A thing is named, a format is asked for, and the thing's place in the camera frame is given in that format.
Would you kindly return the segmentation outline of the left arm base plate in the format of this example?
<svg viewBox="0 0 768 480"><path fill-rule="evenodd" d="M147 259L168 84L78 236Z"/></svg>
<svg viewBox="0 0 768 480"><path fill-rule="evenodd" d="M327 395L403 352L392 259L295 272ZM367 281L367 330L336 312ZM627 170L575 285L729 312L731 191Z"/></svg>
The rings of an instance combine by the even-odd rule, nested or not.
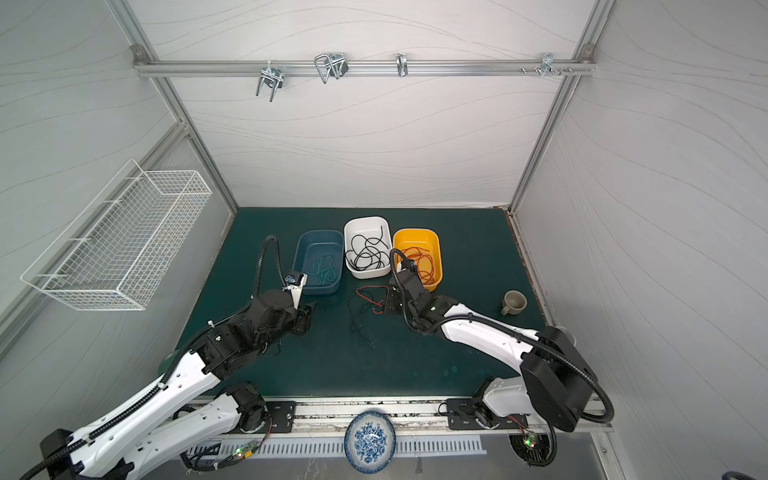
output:
<svg viewBox="0 0 768 480"><path fill-rule="evenodd" d="M256 410L249 421L248 432L266 434L291 433L296 416L297 403L295 401L266 401Z"/></svg>

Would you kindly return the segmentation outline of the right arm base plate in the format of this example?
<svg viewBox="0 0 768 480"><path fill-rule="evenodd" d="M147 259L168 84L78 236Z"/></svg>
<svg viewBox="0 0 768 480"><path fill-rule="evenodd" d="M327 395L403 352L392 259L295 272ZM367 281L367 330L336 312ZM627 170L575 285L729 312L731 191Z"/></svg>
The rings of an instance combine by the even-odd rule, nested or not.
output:
<svg viewBox="0 0 768 480"><path fill-rule="evenodd" d="M471 398L449 398L440 403L437 413L445 417L450 431L510 430L525 432L529 428L524 415L498 417L479 401Z"/></svg>

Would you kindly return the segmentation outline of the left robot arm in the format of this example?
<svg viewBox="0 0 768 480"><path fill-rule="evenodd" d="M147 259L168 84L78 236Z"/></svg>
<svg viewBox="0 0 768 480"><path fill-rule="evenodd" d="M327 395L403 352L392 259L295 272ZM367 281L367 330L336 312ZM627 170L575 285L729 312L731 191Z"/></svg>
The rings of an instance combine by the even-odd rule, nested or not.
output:
<svg viewBox="0 0 768 480"><path fill-rule="evenodd" d="M40 444L42 460L24 473L51 479L141 479L203 441L232 431L270 430L273 417L250 382L206 405L190 401L233 376L287 334L304 335L312 304L302 304L306 274L290 270L280 288L263 291L257 275L248 302L193 335L166 371L129 400L75 431L58 429Z"/></svg>

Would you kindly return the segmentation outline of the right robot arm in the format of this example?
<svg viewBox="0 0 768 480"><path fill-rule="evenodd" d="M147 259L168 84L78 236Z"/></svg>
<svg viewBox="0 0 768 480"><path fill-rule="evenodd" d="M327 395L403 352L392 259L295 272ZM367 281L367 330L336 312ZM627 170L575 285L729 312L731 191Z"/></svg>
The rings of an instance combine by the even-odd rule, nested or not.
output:
<svg viewBox="0 0 768 480"><path fill-rule="evenodd" d="M615 406L597 375L560 330L513 327L477 313L422 285L415 262L400 250L389 253L392 310L406 326L484 353L519 374L486 381L473 398L475 422L494 429L510 415L535 414L551 429L572 432L581 420L608 424Z"/></svg>

